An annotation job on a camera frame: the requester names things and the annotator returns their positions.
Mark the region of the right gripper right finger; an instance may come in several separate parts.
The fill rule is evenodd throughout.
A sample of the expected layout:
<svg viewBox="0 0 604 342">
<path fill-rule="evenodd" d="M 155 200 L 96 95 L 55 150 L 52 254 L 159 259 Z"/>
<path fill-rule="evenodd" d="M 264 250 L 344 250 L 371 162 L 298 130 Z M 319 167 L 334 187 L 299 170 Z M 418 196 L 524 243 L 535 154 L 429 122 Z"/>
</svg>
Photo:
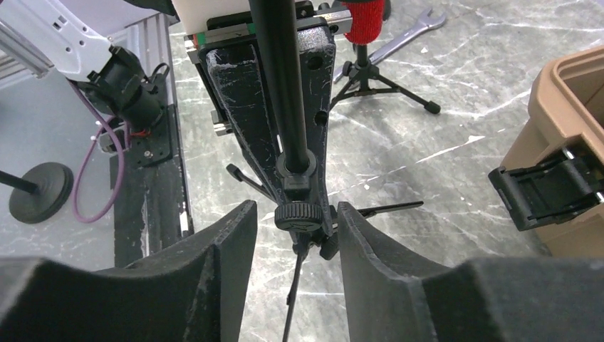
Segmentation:
<svg viewBox="0 0 604 342">
<path fill-rule="evenodd" d="M 601 341 L 603 260 L 479 257 L 447 267 L 351 204 L 338 234 L 352 341 Z"/>
</svg>

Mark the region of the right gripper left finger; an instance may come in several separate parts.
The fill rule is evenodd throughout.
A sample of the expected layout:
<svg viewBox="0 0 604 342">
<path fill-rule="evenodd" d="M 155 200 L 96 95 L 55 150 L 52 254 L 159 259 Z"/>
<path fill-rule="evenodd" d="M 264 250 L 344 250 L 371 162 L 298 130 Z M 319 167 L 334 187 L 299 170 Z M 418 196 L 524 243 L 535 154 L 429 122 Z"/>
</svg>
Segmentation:
<svg viewBox="0 0 604 342">
<path fill-rule="evenodd" d="M 257 233 L 247 200 L 124 268 L 1 260 L 3 341 L 237 341 Z"/>
</svg>

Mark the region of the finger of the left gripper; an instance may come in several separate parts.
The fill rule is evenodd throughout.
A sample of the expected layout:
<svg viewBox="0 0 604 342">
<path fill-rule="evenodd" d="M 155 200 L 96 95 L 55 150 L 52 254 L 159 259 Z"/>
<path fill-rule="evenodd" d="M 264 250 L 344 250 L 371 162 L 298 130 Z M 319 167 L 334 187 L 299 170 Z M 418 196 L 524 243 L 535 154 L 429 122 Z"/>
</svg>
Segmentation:
<svg viewBox="0 0 604 342">
<path fill-rule="evenodd" d="M 326 189 L 326 150 L 335 41 L 327 26 L 300 28 L 298 49 L 306 125 L 308 166 L 296 178 L 302 181 L 302 197 L 297 199 L 297 233 L 312 237 L 332 234 L 332 214 Z"/>
<path fill-rule="evenodd" d="M 276 171 L 278 146 L 255 48 L 213 49 L 207 52 L 205 62 L 245 160 L 272 197 L 282 199 Z"/>
</svg>

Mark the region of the red glitter microphone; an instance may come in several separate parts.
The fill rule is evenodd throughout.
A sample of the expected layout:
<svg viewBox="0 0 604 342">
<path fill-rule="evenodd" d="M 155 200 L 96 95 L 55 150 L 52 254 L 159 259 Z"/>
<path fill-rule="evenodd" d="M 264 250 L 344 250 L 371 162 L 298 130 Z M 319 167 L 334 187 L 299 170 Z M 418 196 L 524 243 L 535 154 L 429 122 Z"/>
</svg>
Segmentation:
<svg viewBox="0 0 604 342">
<path fill-rule="evenodd" d="M 385 0 L 342 1 L 352 16 L 350 31 L 345 34 L 349 42 L 355 45 L 368 45 L 382 30 L 382 17 Z"/>
</svg>

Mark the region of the black shock mount tripod stand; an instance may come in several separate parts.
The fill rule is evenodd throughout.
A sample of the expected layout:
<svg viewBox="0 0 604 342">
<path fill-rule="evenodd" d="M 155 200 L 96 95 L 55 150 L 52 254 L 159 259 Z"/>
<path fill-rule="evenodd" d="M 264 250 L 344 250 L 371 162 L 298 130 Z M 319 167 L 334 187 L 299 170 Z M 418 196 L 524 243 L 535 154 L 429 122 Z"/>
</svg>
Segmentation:
<svg viewBox="0 0 604 342">
<path fill-rule="evenodd" d="M 398 85 L 396 82 L 380 74 L 380 69 L 370 60 L 367 46 L 357 46 L 356 61 L 346 61 L 343 64 L 343 76 L 348 77 L 347 83 L 330 102 L 332 110 L 339 102 L 353 97 L 371 96 L 387 93 L 401 93 L 419 103 L 431 114 L 440 114 L 441 106 L 433 101 L 425 100 L 412 91 Z"/>
</svg>

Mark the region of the small black tripod stand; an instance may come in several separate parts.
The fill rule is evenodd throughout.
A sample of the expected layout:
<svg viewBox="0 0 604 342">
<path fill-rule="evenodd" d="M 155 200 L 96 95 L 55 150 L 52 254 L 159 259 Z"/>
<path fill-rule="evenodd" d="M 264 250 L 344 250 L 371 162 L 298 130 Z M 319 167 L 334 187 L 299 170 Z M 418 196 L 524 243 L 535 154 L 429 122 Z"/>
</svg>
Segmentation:
<svg viewBox="0 0 604 342">
<path fill-rule="evenodd" d="M 287 60 L 288 51 L 281 47 L 275 56 L 271 56 L 267 48 L 260 48 L 264 75 L 266 76 L 271 107 L 274 112 L 278 135 L 281 139 L 282 153 L 276 162 L 280 175 L 285 199 L 274 212 L 274 222 L 277 228 L 288 232 L 294 241 L 296 265 L 293 281 L 288 293 L 288 307 L 283 340 L 287 341 L 291 331 L 293 313 L 301 277 L 303 261 L 308 256 L 313 244 L 313 237 L 296 232 L 301 226 L 296 222 L 296 200 L 302 197 L 302 181 L 296 178 L 308 166 L 309 159 L 303 148 L 306 146 L 306 125 L 303 123 L 303 97 L 301 92 L 301 69 L 298 49 L 298 32 L 295 32 L 295 49 L 291 61 Z"/>
</svg>

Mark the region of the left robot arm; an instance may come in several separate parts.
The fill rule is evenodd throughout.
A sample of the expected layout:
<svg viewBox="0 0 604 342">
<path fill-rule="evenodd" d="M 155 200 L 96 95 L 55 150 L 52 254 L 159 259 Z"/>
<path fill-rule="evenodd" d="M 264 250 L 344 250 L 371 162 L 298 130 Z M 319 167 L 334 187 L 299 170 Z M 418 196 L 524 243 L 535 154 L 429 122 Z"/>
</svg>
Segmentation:
<svg viewBox="0 0 604 342">
<path fill-rule="evenodd" d="M 309 1 L 246 1 L 217 14 L 181 9 L 191 23 L 192 60 L 217 113 L 237 138 L 275 223 L 294 234 L 333 233 L 325 184 L 333 73 L 329 10 Z M 1 21 L 37 48 L 101 109 L 132 127 L 160 121 L 156 86 L 139 60 L 114 46 L 59 1 L 3 1 Z"/>
</svg>

